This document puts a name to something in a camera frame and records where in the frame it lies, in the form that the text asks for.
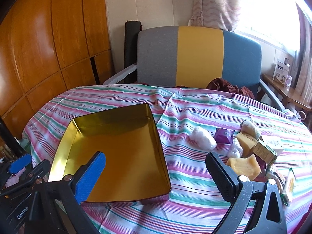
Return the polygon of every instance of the window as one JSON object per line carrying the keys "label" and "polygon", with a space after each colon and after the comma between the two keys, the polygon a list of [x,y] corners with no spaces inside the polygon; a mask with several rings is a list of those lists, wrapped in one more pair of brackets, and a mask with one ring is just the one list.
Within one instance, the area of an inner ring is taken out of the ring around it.
{"label": "window", "polygon": [[279,46],[291,55],[300,47],[300,23],[294,0],[241,0],[237,30]]}

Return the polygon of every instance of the gold tray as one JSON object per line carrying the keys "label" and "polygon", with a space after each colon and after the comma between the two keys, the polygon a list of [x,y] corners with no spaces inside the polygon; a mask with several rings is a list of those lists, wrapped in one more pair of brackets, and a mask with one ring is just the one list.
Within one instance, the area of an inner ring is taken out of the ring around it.
{"label": "gold tray", "polygon": [[49,181],[74,174],[97,151],[105,154],[106,166],[87,202],[146,204],[168,199],[168,169],[148,104],[72,119],[57,148]]}

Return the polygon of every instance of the maroon cloth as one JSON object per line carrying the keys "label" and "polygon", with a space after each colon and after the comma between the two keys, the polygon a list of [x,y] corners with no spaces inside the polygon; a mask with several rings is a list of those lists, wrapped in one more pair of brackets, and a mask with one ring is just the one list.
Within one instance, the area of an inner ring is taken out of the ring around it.
{"label": "maroon cloth", "polygon": [[219,90],[224,92],[236,93],[239,95],[243,95],[255,100],[255,96],[252,91],[247,87],[243,86],[242,88],[238,88],[236,85],[233,86],[227,80],[222,79],[221,77],[212,80],[208,86],[206,87],[208,90]]}

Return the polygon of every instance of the yellow sponge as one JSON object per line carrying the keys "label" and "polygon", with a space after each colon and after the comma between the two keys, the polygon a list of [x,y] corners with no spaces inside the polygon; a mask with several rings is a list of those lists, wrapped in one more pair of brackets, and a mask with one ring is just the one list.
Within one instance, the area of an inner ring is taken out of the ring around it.
{"label": "yellow sponge", "polygon": [[245,175],[250,180],[254,180],[261,172],[260,166],[254,154],[246,159],[229,158],[226,165],[230,166],[238,176]]}
{"label": "yellow sponge", "polygon": [[243,157],[247,157],[251,152],[255,145],[258,143],[255,138],[253,138],[249,134],[245,134],[240,132],[235,136],[241,147],[243,148]]}

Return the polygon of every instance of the tablecloth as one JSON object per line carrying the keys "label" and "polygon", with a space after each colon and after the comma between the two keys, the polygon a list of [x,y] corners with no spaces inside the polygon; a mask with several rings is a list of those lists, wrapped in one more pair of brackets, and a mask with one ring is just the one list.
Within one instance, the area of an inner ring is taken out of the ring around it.
{"label": "tablecloth", "polygon": [[[263,135],[279,136],[284,152],[276,166],[283,175],[293,168],[297,178],[294,200],[285,208],[291,233],[312,203],[312,136],[293,114],[280,112],[247,97],[211,90],[170,89],[145,85],[87,86],[69,90],[44,105],[28,122],[23,137],[31,142],[33,165],[53,161],[58,144],[74,117],[139,103],[148,103],[157,124],[172,191],[166,202],[131,207],[83,208],[100,233],[211,233],[230,204],[222,199],[205,167],[206,152],[189,139],[200,125],[212,135],[216,128],[234,129],[252,120]],[[215,151],[227,160],[228,145]],[[263,180],[259,175],[256,181]],[[254,202],[240,223],[242,233]]]}

